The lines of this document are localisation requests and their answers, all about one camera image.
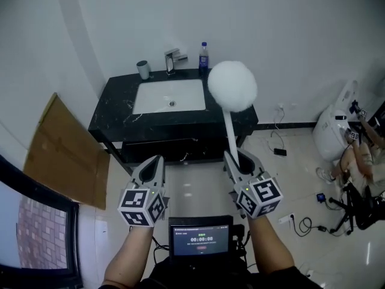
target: white sink basin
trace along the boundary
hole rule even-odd
[[[156,81],[139,85],[133,114],[205,109],[200,79]]]

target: black marble countertop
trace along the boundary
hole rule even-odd
[[[140,84],[179,79],[202,79],[205,110],[132,114]],[[257,129],[258,118],[253,107],[231,116],[235,135],[250,135]],[[98,142],[138,143],[226,136],[222,109],[208,90],[207,76],[201,77],[197,69],[177,70],[171,76],[165,71],[152,72],[147,80],[142,80],[139,74],[110,78],[88,130]]]

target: black chair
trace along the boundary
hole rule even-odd
[[[359,191],[349,183],[343,188],[348,198],[347,204],[329,198],[329,202],[338,205],[345,210],[345,215],[335,229],[331,229],[330,233],[337,232],[343,223],[349,220],[350,230],[346,234],[350,235],[353,232],[353,217],[356,218],[356,225],[359,229],[365,230],[373,225],[377,220],[384,220],[385,202],[382,197],[372,197],[369,186],[365,188],[365,198],[362,198]]]

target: vanity leg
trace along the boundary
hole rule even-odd
[[[104,141],[104,145],[106,146],[108,152],[118,161],[118,163],[127,171],[127,173],[131,176],[132,175],[132,169],[131,167],[127,166],[125,163],[125,160],[123,159],[122,155],[119,153],[119,151],[115,148],[115,146],[110,141]]]
[[[247,135],[240,135],[236,138],[236,146],[241,147],[243,145],[243,142],[245,141]]]

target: white brush handle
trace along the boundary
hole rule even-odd
[[[233,155],[234,160],[239,166],[238,150],[236,148],[234,128],[233,128],[233,122],[231,121],[231,115],[226,110],[222,110],[222,111],[223,111],[223,117],[224,117],[224,124],[226,126],[226,131],[227,131],[227,139],[229,140],[230,153],[231,155]]]

